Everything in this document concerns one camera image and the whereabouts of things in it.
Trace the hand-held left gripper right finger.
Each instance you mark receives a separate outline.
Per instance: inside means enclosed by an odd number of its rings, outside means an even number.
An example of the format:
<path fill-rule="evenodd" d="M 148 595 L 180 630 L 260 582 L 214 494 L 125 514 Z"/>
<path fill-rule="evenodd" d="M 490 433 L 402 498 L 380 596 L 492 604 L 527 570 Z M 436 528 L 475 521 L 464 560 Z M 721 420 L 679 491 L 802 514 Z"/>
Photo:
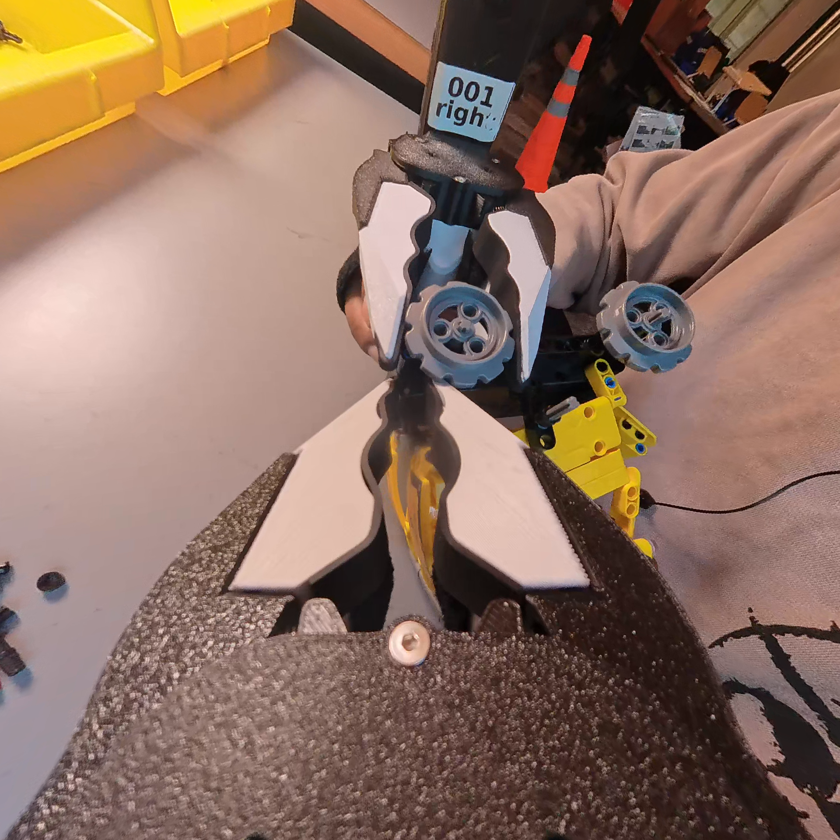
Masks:
<path fill-rule="evenodd" d="M 522 593 L 588 588 L 590 578 L 525 443 L 453 386 L 434 389 L 444 442 L 455 451 L 438 468 L 455 548 Z"/>

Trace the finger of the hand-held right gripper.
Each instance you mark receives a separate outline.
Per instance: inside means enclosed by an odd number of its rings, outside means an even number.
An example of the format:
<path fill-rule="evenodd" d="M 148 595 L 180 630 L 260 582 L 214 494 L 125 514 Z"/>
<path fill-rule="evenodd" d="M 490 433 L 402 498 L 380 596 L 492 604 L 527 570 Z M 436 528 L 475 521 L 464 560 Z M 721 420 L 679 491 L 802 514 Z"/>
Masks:
<path fill-rule="evenodd" d="M 432 198 L 410 183 L 384 182 L 360 230 L 360 268 L 380 364 L 396 365 L 413 284 L 408 267 L 419 255 L 417 227 L 433 213 Z"/>
<path fill-rule="evenodd" d="M 488 222 L 507 250 L 507 275 L 518 292 L 518 376 L 524 383 L 530 377 L 539 350 L 551 268 L 528 217 L 503 210 L 490 214 Z"/>

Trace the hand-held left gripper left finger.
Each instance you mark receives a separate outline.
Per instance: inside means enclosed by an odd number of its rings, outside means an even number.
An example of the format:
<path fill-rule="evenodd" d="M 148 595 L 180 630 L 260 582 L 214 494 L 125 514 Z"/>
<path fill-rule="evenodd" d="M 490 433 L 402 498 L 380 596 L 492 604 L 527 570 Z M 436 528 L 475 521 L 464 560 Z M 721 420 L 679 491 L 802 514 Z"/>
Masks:
<path fill-rule="evenodd" d="M 291 468 L 244 550 L 228 590 L 297 597 L 365 597 L 389 570 L 376 453 L 385 433 L 378 384 L 294 452 Z"/>

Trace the grey toy wheel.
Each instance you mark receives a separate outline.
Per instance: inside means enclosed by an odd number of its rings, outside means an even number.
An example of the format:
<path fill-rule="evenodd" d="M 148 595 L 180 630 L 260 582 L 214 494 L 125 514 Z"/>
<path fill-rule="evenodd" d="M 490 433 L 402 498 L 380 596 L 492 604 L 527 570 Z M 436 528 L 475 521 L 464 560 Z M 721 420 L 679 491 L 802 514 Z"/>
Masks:
<path fill-rule="evenodd" d="M 425 288 L 406 311 L 406 354 L 438 383 L 488 384 L 512 358 L 512 323 L 489 292 L 465 282 Z"/>
<path fill-rule="evenodd" d="M 696 321 L 678 292 L 627 281 L 608 291 L 595 317 L 607 352 L 639 372 L 665 373 L 691 353 Z"/>

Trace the yellow toy brick vehicle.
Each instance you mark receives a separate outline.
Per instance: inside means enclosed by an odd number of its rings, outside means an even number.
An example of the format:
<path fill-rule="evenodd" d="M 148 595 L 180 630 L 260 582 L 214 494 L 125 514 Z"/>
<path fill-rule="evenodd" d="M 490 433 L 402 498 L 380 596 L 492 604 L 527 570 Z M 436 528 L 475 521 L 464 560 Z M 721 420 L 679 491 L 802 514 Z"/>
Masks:
<path fill-rule="evenodd" d="M 627 411 L 627 398 L 613 368 L 597 360 L 584 371 L 594 396 L 585 402 L 568 397 L 546 412 L 553 444 L 547 433 L 538 436 L 543 453 L 590 498 L 612 492 L 610 517 L 652 558 L 649 541 L 634 537 L 642 506 L 641 475 L 626 460 L 645 455 L 656 435 Z M 392 463 L 386 472 L 388 495 L 399 521 L 408 555 L 425 591 L 436 596 L 433 582 L 434 536 L 439 500 L 445 488 L 433 466 L 430 444 L 419 434 L 395 430 L 390 437 Z"/>

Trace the person's right forearm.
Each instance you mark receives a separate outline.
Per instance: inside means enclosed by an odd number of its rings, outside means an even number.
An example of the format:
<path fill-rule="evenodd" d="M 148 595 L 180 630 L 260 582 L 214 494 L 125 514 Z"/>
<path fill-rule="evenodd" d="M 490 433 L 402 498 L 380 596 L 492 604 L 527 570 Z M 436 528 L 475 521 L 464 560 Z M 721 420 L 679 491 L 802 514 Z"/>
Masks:
<path fill-rule="evenodd" d="M 548 305 L 594 313 L 625 281 L 732 269 L 838 278 L 839 94 L 809 98 L 697 151 L 620 152 L 539 197 L 556 234 Z"/>

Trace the person's right hand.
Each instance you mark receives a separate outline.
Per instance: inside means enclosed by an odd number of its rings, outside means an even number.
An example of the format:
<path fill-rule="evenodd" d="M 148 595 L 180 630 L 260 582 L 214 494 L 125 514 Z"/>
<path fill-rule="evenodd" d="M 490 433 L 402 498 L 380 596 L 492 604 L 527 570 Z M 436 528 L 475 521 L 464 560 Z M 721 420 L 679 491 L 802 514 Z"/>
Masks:
<path fill-rule="evenodd" d="M 353 284 L 344 301 L 343 312 L 353 340 L 362 351 L 379 363 L 380 355 L 371 326 L 369 308 L 361 283 Z"/>

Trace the orange traffic cone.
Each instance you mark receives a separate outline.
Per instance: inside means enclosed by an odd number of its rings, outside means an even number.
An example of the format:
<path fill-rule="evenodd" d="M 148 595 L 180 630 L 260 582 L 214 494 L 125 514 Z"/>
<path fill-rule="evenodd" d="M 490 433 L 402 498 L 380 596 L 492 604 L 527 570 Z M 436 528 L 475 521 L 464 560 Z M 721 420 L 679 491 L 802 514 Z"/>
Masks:
<path fill-rule="evenodd" d="M 518 157 L 516 170 L 523 179 L 525 189 L 535 194 L 549 189 L 549 177 L 591 45 L 592 37 L 583 35 Z"/>

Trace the yellow plastic bin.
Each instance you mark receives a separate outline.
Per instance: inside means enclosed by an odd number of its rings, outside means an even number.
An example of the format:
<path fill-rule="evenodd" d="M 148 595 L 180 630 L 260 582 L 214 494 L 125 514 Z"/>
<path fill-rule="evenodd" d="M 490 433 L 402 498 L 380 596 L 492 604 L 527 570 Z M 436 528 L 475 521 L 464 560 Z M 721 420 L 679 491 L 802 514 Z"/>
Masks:
<path fill-rule="evenodd" d="M 109 125 L 163 86 L 152 2 L 2 1 L 1 171 Z"/>
<path fill-rule="evenodd" d="M 153 1 L 164 64 L 163 96 L 265 47 L 291 26 L 294 1 Z"/>

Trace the beige printed sweatshirt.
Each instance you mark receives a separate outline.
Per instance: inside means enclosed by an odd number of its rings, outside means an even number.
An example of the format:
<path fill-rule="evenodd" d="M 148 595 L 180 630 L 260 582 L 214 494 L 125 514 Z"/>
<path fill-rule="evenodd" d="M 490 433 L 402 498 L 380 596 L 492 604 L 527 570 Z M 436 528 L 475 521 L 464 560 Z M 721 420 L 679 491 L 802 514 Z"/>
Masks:
<path fill-rule="evenodd" d="M 692 300 L 689 361 L 629 376 L 658 427 L 658 501 L 735 508 L 838 469 L 838 278 L 728 269 Z M 728 516 L 654 508 L 643 531 L 738 722 L 813 838 L 838 838 L 838 477 Z"/>

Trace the pile of small brick pins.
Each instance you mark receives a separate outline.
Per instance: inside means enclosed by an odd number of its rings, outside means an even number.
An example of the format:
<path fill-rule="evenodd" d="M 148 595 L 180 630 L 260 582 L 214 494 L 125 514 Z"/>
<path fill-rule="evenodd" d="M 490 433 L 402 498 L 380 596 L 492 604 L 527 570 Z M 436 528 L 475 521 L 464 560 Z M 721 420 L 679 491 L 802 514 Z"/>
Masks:
<path fill-rule="evenodd" d="M 4 602 L 4 591 L 6 585 L 13 576 L 13 565 L 3 560 L 1 562 L 1 673 L 2 679 L 14 678 L 20 675 L 26 664 L 9 635 L 14 632 L 19 624 L 19 616 L 9 605 Z"/>

